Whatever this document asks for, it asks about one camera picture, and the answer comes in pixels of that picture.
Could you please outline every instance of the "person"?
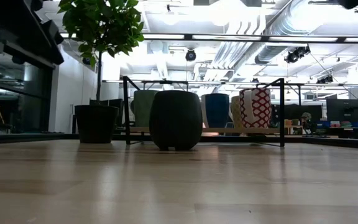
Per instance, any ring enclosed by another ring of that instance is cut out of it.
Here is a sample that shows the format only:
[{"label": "person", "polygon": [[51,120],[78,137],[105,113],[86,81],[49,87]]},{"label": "person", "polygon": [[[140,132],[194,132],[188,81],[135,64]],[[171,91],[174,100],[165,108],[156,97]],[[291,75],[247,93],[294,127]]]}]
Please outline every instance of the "person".
[{"label": "person", "polygon": [[311,134],[314,131],[313,123],[311,122],[311,114],[304,112],[301,117],[301,123],[305,134]]}]

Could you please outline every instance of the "plant stem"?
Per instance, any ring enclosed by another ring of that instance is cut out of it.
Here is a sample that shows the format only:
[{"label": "plant stem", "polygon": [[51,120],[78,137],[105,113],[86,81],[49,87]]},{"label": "plant stem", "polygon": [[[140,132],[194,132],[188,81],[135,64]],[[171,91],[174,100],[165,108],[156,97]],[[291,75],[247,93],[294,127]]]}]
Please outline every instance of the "plant stem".
[{"label": "plant stem", "polygon": [[102,85],[102,51],[99,51],[98,65],[98,88],[96,90],[96,101],[100,104],[100,88]]}]

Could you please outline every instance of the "security camera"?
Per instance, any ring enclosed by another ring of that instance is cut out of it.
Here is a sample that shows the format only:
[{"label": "security camera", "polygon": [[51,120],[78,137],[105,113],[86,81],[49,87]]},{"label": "security camera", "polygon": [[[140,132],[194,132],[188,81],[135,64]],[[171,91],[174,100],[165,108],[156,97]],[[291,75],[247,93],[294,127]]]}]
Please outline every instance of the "security camera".
[{"label": "security camera", "polygon": [[188,49],[186,53],[186,61],[192,62],[196,60],[196,52],[193,49]]},{"label": "security camera", "polygon": [[89,58],[83,58],[82,63],[84,63],[84,65],[91,65],[91,60]]}]

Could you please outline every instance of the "red and white patterned stool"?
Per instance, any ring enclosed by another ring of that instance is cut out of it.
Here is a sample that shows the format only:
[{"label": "red and white patterned stool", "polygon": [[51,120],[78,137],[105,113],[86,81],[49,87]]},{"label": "red and white patterned stool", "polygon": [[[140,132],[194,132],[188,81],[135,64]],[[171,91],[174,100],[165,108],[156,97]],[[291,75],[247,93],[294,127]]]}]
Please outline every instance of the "red and white patterned stool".
[{"label": "red and white patterned stool", "polygon": [[266,88],[240,91],[241,121],[245,128],[267,128],[272,119],[270,90]]}]

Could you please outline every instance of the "potted plant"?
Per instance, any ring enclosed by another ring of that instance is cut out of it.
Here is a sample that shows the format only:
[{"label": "potted plant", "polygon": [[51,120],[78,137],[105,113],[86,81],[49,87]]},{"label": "potted plant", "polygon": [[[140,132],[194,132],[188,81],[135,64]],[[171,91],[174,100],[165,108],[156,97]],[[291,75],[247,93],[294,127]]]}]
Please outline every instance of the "potted plant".
[{"label": "potted plant", "polygon": [[65,12],[63,25],[69,38],[75,35],[82,42],[78,50],[92,67],[98,62],[98,104],[75,106],[81,142],[111,142],[118,109],[99,104],[102,54],[128,55],[144,40],[141,13],[135,9],[137,3],[137,0],[61,0],[59,3],[59,13]]}]

